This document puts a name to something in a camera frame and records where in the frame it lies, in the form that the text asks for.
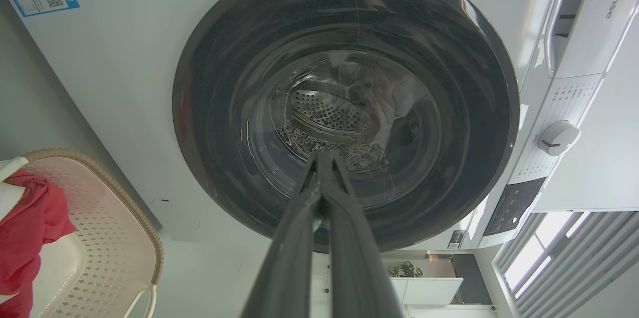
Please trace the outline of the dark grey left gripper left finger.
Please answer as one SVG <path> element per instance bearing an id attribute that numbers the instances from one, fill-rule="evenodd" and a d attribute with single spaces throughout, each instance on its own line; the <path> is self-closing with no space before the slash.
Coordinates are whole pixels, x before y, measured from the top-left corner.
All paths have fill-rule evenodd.
<path id="1" fill-rule="evenodd" d="M 308 318 L 315 232 L 328 218 L 322 169 L 328 150 L 315 150 L 281 218 L 241 313 L 243 318 Z"/>

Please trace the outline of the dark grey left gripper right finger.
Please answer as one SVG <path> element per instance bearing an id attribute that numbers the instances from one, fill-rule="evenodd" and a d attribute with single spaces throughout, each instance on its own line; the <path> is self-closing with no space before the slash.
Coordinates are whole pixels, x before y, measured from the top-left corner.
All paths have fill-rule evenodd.
<path id="1" fill-rule="evenodd" d="M 329 232 L 331 316 L 403 318 L 345 167 L 331 151 L 322 152 L 322 223 Z"/>

